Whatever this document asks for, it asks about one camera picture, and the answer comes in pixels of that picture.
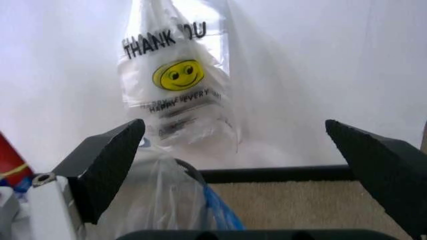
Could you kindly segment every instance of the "smiley face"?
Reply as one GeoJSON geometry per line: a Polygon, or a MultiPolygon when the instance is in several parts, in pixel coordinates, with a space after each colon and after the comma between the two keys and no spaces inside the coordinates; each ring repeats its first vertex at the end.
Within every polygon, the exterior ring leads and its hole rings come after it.
{"type": "Polygon", "coordinates": [[[174,61],[159,67],[152,76],[153,83],[162,89],[181,91],[198,84],[204,77],[196,60],[174,61]]]}

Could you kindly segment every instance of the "plastic bag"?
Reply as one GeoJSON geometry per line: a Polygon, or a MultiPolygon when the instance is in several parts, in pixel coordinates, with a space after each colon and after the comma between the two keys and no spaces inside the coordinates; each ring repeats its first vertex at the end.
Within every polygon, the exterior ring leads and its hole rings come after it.
{"type": "Polygon", "coordinates": [[[118,71],[154,143],[236,135],[226,13],[224,0],[133,0],[118,71]]]}
{"type": "Polygon", "coordinates": [[[167,153],[140,147],[98,224],[86,224],[86,239],[113,240],[139,230],[243,230],[233,211],[186,169],[167,153]]]}

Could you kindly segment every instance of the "white backdrop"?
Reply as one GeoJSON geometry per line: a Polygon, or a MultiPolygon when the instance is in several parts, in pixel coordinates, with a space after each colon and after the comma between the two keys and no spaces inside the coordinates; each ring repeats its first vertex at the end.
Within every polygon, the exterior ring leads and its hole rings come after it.
{"type": "MultiPolygon", "coordinates": [[[[124,123],[117,52],[131,0],[0,2],[0,131],[38,172],[124,123]]],[[[238,154],[201,169],[343,164],[324,120],[419,146],[427,120],[427,1],[229,0],[238,154]]]]}

